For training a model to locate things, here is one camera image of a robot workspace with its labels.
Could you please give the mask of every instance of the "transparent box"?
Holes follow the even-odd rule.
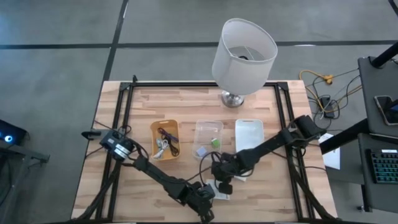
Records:
[[[196,159],[202,159],[202,156],[197,153],[201,147],[205,148],[206,153],[220,152],[222,147],[224,125],[221,121],[197,121],[195,130],[195,140],[192,147],[192,155]],[[219,146],[213,147],[212,140],[219,140]],[[211,156],[206,156],[205,160],[210,160]]]

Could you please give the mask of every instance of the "gray concrete floor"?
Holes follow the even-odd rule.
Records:
[[[110,44],[122,0],[2,0],[0,45]],[[386,0],[130,0],[120,43],[215,42],[223,23],[241,17],[258,23],[276,41],[393,40],[398,17]],[[298,79],[299,71],[339,74],[357,68],[358,57],[378,55],[388,45],[279,47],[270,79]],[[110,80],[211,80],[216,48],[118,49]],[[109,49],[0,50],[0,119],[28,130],[27,146],[51,154],[31,169],[14,210],[13,223],[68,220],[80,178]],[[357,72],[321,83],[336,93]],[[313,76],[305,75],[310,84]],[[366,117],[358,92],[330,129],[345,129]],[[318,125],[326,125],[317,120]],[[338,216],[393,223],[398,215],[360,213],[358,185],[329,172]]]

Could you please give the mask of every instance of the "yellow cable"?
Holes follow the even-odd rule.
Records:
[[[317,73],[317,72],[314,72],[314,71],[311,71],[311,70],[302,70],[302,71],[299,73],[299,75],[298,75],[298,77],[299,77],[300,80],[303,80],[302,75],[303,75],[304,72],[311,73],[311,74],[313,74],[313,75],[316,75],[316,76],[318,76],[318,77],[324,79],[324,81],[326,81],[326,83],[329,84],[329,85],[331,85],[331,83],[332,83],[333,75],[321,75],[321,74],[319,74],[319,73]],[[362,89],[362,85],[359,85],[359,86],[353,88],[353,89],[350,90],[346,95],[344,95],[344,96],[342,96],[341,98],[339,98],[338,100],[336,100],[337,105],[336,105],[336,106],[333,108],[333,110],[331,110],[331,111],[325,111],[325,110],[323,109],[323,106],[322,106],[322,104],[321,104],[319,98],[317,97],[317,95],[316,95],[309,87],[306,86],[305,88],[313,95],[314,99],[318,102],[318,103],[317,103],[318,106],[319,106],[324,112],[326,112],[326,113],[331,113],[331,112],[336,112],[336,111],[338,111],[338,109],[336,110],[337,105],[340,105],[340,102],[346,97],[346,95],[347,95],[347,97],[348,97],[348,96],[350,96],[351,94],[356,93],[358,90]]]

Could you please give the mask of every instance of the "floor tile line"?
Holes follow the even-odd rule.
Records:
[[[105,71],[104,71],[102,81],[108,81],[111,76],[114,57],[116,55],[116,50],[117,50],[118,42],[120,39],[120,33],[122,31],[122,26],[123,26],[124,17],[126,15],[128,4],[129,4],[129,0],[123,0],[122,6],[120,8],[118,23],[116,25],[116,29],[115,29],[114,35],[113,35],[111,50],[109,51],[108,60],[106,61],[106,66],[105,66]]]
[[[397,4],[395,3],[395,1],[394,0],[388,0],[388,2],[390,3],[390,6],[391,6],[392,10],[394,10],[394,12],[398,16],[398,7],[397,7]]]
[[[276,41],[279,47],[314,47],[347,45],[391,45],[398,40],[320,40],[320,41]],[[0,45],[0,50],[22,49],[162,49],[179,47],[217,47],[218,42],[163,42],[163,43],[112,43],[112,44],[21,44]]]

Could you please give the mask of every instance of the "small cube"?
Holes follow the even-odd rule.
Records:
[[[213,146],[214,149],[217,149],[220,147],[220,140],[217,138],[211,139],[211,146]]]
[[[200,148],[197,150],[197,154],[198,154],[200,157],[205,156],[206,153],[207,153],[207,151],[206,151],[206,149],[205,149],[203,146],[200,147]]]

